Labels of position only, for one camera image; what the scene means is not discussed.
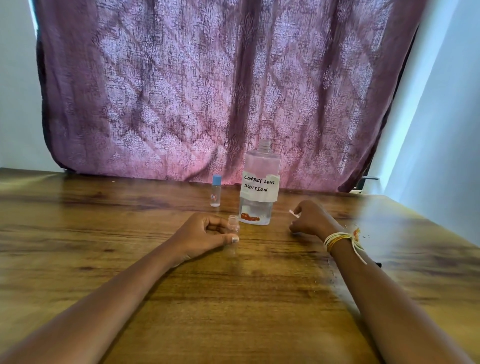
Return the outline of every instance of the bracelet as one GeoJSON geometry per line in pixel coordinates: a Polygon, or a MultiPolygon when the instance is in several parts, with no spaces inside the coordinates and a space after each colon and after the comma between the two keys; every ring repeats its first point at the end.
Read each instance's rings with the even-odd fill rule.
{"type": "Polygon", "coordinates": [[[347,232],[334,232],[333,234],[329,235],[326,239],[325,239],[325,248],[327,249],[327,252],[330,253],[332,251],[332,248],[333,248],[333,245],[338,242],[339,240],[342,240],[342,239],[350,239],[350,241],[352,242],[352,248],[353,248],[353,251],[355,252],[355,254],[357,255],[358,258],[360,258],[360,260],[364,263],[364,264],[367,264],[367,262],[365,262],[363,260],[363,258],[360,256],[360,254],[358,253],[357,250],[362,250],[362,251],[365,251],[365,249],[363,249],[363,247],[360,245],[360,242],[359,242],[359,233],[360,233],[360,229],[355,229],[355,231],[353,232],[353,234],[349,234],[347,232]]]}

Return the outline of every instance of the forearm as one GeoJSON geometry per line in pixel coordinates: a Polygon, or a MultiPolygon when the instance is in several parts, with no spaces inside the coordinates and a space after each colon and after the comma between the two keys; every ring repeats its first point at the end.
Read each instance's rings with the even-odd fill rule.
{"type": "Polygon", "coordinates": [[[154,283],[178,264],[165,242],[11,348],[0,363],[97,363],[154,283]]]}
{"type": "Polygon", "coordinates": [[[472,363],[364,252],[366,265],[356,256],[350,240],[331,254],[387,363],[472,363]]]}

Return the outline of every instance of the blue cap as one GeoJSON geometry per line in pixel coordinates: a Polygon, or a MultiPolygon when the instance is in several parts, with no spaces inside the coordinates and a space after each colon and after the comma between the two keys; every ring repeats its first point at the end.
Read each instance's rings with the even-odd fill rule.
{"type": "Polygon", "coordinates": [[[212,178],[212,185],[213,186],[219,186],[222,184],[222,176],[219,174],[214,174],[212,178]]]}

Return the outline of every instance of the small bottle with blue cap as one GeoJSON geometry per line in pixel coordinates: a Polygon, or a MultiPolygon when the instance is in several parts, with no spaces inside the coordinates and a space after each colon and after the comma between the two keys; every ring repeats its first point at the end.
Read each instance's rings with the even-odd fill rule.
{"type": "Polygon", "coordinates": [[[220,194],[222,192],[222,176],[214,174],[212,178],[212,191],[210,192],[210,206],[220,206],[220,194]]]}

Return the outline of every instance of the bottle neck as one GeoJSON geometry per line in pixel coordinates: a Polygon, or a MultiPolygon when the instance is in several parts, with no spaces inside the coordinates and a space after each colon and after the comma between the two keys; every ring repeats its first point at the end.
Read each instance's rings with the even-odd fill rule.
{"type": "Polygon", "coordinates": [[[258,151],[262,153],[270,153],[270,146],[272,141],[270,139],[260,139],[258,142],[258,151]]]}

